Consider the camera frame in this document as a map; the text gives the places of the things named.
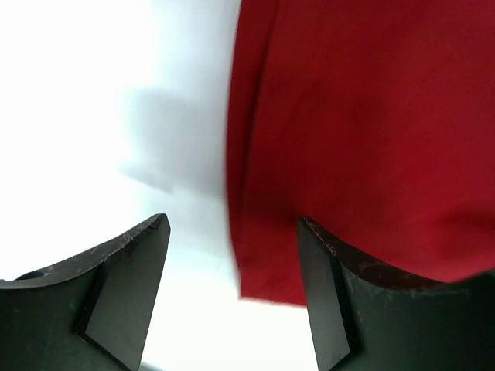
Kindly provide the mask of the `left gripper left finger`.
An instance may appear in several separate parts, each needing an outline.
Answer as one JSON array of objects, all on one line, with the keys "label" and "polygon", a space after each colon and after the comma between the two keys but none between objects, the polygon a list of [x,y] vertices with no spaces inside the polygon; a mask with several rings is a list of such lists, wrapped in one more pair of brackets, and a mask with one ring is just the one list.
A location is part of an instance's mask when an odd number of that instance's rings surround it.
[{"label": "left gripper left finger", "polygon": [[156,214],[59,263],[1,282],[3,370],[137,370],[170,225]]}]

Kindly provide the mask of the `dark red t shirt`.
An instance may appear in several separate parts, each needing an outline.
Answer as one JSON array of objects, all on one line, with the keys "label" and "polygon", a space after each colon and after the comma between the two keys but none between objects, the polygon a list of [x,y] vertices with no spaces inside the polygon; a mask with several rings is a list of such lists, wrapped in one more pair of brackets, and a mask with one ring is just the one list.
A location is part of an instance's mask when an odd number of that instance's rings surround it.
[{"label": "dark red t shirt", "polygon": [[494,3],[244,1],[227,115],[241,295],[305,301],[308,216],[407,272],[494,266]]}]

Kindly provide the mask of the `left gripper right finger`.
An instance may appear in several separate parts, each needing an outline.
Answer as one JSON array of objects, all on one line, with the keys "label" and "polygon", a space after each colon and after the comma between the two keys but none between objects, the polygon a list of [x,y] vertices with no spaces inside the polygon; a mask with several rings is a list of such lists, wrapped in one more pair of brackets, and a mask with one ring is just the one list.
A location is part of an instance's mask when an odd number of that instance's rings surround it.
[{"label": "left gripper right finger", "polygon": [[411,274],[297,224],[306,306],[321,370],[492,370],[494,273],[447,284]]}]

